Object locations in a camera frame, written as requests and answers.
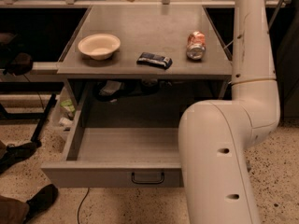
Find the white robotic arm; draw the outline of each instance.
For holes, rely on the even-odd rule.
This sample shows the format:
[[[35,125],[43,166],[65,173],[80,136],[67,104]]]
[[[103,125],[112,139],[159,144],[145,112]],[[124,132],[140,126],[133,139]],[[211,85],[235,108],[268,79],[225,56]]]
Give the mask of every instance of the white robotic arm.
[[[204,101],[182,116],[178,144],[192,224],[261,223],[244,150],[280,117],[264,0],[235,0],[232,101]]]

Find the gray drawer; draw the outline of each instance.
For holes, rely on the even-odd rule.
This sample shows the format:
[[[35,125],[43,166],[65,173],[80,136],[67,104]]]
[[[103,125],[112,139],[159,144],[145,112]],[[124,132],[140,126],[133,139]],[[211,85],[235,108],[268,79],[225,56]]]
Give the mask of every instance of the gray drawer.
[[[112,104],[96,101],[92,85],[82,94],[62,160],[42,164],[51,182],[68,188],[181,187],[178,122],[192,89],[166,88]]]

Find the soda can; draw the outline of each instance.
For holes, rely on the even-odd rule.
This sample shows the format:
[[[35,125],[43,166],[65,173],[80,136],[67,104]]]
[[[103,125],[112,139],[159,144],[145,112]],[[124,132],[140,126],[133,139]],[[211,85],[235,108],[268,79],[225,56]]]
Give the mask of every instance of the soda can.
[[[193,32],[188,37],[186,54],[190,59],[200,60],[206,53],[205,35],[199,31]]]

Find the bowl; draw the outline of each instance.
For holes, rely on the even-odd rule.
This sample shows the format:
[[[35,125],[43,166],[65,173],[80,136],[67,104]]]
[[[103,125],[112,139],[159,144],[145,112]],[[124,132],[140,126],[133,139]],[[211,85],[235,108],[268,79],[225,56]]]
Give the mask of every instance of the bowl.
[[[78,49],[95,60],[109,58],[121,45],[120,40],[110,34],[90,35],[78,43]]]

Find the terrazzo floor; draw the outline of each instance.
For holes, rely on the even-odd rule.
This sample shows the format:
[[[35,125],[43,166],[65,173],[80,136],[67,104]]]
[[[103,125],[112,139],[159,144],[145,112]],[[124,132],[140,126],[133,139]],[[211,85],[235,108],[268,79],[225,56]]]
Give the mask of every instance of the terrazzo floor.
[[[29,141],[36,121],[0,121],[0,140],[21,145]],[[64,140],[47,122],[42,147],[27,161],[0,175],[0,194],[26,201],[50,181],[43,161],[58,161]],[[285,120],[262,144],[246,151],[250,180],[262,223],[299,223],[299,119]],[[34,224],[78,223],[78,207],[87,189],[59,189],[55,205]],[[188,224],[184,188],[90,189],[79,212],[81,224]]]

